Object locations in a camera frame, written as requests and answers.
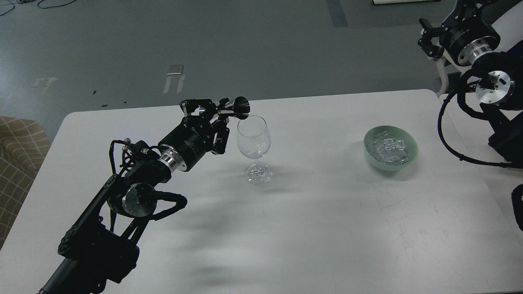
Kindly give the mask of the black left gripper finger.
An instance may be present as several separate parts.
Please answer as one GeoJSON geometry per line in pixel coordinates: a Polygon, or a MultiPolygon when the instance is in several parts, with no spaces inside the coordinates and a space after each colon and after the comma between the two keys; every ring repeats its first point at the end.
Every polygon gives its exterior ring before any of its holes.
{"type": "Polygon", "coordinates": [[[203,119],[211,121],[217,115],[217,105],[211,99],[185,99],[179,103],[184,121],[203,119]]]}
{"type": "Polygon", "coordinates": [[[225,106],[230,102],[230,99],[220,99],[217,104],[214,103],[214,110],[211,112],[211,127],[215,135],[215,140],[212,144],[211,153],[214,155],[224,154],[227,146],[228,136],[230,130],[228,123],[230,121],[229,116],[223,114],[225,106]]]}

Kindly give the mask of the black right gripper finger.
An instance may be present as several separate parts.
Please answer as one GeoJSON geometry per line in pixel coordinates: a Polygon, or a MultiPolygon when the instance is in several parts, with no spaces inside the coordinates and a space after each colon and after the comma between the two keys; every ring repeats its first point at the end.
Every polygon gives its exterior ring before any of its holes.
{"type": "Polygon", "coordinates": [[[484,8],[496,2],[497,0],[456,0],[454,9],[443,21],[443,24],[456,25],[467,19],[480,16],[484,8]]]}
{"type": "Polygon", "coordinates": [[[433,27],[425,18],[420,18],[418,21],[422,26],[421,37],[417,41],[418,46],[429,58],[441,58],[445,49],[442,45],[433,43],[433,39],[444,37],[448,32],[448,27],[445,25],[433,27]]]}

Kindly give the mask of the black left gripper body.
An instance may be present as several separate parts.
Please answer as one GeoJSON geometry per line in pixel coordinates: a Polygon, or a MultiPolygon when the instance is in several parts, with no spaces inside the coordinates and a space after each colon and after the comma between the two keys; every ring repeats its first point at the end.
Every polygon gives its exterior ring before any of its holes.
{"type": "Polygon", "coordinates": [[[181,123],[159,141],[162,156],[172,159],[172,170],[190,171],[198,161],[210,152],[216,132],[210,122],[202,116],[183,117],[181,123]]]}

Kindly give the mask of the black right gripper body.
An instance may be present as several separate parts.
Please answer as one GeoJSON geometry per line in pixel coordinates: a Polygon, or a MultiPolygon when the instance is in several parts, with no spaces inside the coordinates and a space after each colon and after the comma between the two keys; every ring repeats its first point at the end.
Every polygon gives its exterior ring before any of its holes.
{"type": "Polygon", "coordinates": [[[461,67],[473,65],[479,56],[493,51],[501,42],[500,35],[477,14],[464,19],[449,16],[441,27],[441,45],[461,67]]]}

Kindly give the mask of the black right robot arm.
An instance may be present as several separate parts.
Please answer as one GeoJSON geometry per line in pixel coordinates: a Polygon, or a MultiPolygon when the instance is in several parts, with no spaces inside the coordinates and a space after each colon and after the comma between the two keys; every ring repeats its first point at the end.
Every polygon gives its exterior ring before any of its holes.
{"type": "Polygon", "coordinates": [[[492,0],[458,0],[438,27],[420,18],[421,38],[417,44],[426,56],[442,59],[447,52],[456,65],[469,67],[444,99],[437,119],[443,146],[461,161],[476,165],[522,169],[522,57],[496,52],[501,42],[495,29],[481,17],[492,0]],[[443,136],[442,120],[452,98],[472,118],[487,121],[493,129],[489,146],[504,162],[486,162],[459,153],[443,136]],[[508,119],[503,111],[519,111],[508,119]]]}

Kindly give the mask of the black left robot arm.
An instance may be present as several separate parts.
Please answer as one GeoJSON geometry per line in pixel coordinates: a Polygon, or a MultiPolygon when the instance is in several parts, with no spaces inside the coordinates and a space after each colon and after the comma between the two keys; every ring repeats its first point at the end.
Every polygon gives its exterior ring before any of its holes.
{"type": "Polygon", "coordinates": [[[171,216],[188,203],[181,194],[156,189],[174,171],[188,172],[211,152],[224,154],[230,117],[250,115],[243,97],[218,102],[186,99],[183,117],[155,146],[129,139],[110,143],[112,175],[58,246],[62,263],[41,294],[100,294],[108,281],[121,281],[136,268],[138,241],[150,221],[171,216]]]}

